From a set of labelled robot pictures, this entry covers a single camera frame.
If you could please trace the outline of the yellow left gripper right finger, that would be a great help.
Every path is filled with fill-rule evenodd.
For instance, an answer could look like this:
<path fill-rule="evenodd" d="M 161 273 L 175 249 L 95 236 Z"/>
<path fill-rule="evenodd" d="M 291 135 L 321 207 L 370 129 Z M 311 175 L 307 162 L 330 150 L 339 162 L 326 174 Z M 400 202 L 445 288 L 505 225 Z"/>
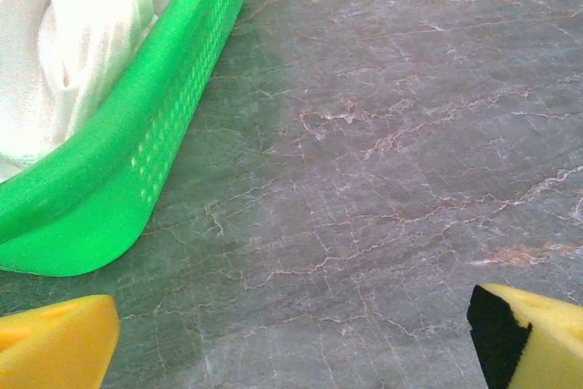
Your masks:
<path fill-rule="evenodd" d="M 489 388 L 582 387 L 581 306 L 483 283 L 466 317 Z"/>

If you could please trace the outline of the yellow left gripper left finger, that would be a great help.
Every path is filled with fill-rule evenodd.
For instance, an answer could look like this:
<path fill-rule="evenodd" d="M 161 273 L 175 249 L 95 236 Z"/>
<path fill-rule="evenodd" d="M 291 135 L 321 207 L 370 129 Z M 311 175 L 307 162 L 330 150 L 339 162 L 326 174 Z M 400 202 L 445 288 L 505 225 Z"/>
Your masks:
<path fill-rule="evenodd" d="M 98 388 L 120 333 L 117 307 L 89 295 L 1 318 L 3 388 Z"/>

